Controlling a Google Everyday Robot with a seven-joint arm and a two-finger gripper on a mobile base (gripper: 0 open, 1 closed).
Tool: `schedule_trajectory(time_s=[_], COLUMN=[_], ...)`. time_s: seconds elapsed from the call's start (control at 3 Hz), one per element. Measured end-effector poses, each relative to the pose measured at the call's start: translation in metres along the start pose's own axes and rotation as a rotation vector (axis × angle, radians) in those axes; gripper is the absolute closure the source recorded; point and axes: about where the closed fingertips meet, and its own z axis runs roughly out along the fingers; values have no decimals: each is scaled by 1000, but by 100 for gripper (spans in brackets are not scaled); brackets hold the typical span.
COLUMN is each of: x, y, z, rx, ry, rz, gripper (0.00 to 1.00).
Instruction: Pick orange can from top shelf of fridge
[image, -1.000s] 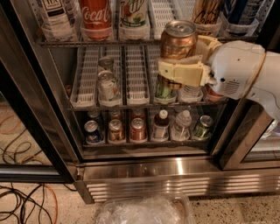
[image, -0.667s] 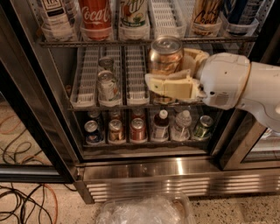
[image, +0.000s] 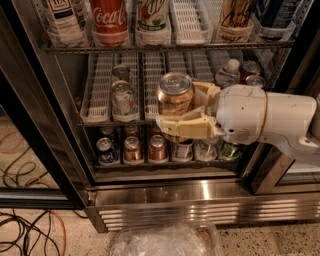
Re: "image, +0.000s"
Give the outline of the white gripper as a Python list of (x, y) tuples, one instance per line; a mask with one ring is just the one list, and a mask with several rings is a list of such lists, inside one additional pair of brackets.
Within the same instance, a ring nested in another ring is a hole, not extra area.
[(226, 142), (244, 145), (258, 140), (266, 115), (267, 95), (263, 89), (237, 84), (221, 90), (204, 81), (194, 81), (193, 85), (196, 109), (181, 116), (155, 117), (165, 135), (185, 139), (221, 136)]

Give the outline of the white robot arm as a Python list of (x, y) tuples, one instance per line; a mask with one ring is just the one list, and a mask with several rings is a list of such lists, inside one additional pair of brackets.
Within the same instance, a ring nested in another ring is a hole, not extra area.
[(179, 116), (158, 115), (156, 123), (173, 137), (219, 136), (243, 145), (258, 141), (295, 160), (320, 165), (319, 104), (310, 96), (236, 84), (218, 92), (207, 106)]

